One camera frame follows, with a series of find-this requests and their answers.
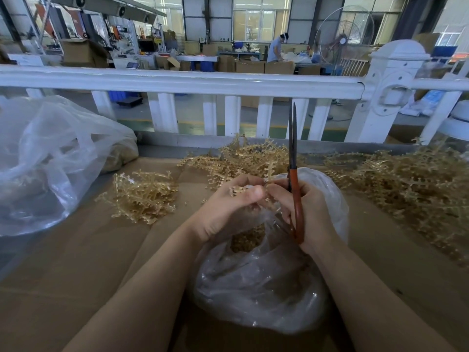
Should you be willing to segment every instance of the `bag of plastic parts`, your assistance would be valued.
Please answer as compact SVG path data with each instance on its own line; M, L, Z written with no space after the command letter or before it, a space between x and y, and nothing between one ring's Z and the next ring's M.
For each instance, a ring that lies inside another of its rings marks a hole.
M137 156L130 128L63 97L8 100L0 112L0 236L55 225L102 171Z
M299 168L298 177L321 189L332 223L347 242L349 207L341 191L328 176L313 169ZM200 308L221 320L285 334L318 325L328 307L327 287L311 257L277 216L266 209L245 213L202 249L189 285ZM253 230L236 235L249 229ZM236 252L235 240L256 239L262 240L257 247Z

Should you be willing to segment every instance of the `plastic bag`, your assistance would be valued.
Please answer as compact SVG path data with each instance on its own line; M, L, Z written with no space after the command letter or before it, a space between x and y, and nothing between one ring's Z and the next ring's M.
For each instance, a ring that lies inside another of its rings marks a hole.
M10 99L0 122L0 236L57 224L104 166L138 156L130 128L61 96Z
M347 241L349 207L325 174L299 168L300 180L326 198L332 223ZM266 235L252 251L233 253L231 236L264 223ZM328 290L311 259L274 213L263 209L220 232L200 253L189 286L195 303L218 319L285 334L314 328L328 306Z

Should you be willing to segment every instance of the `cardboard table surface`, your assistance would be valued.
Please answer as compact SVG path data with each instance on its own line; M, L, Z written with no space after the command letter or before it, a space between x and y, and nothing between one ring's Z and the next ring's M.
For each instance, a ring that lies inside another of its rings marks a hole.
M207 173L174 159L138 160L122 171L172 172L176 211L152 226L111 218L89 202L55 226L0 282L0 351L60 351L167 237L211 195ZM404 232L371 202L346 196L349 246L417 314L461 351L469 350L467 273L422 237ZM218 321L183 298L170 351L352 351L337 311L315 331L285 336Z

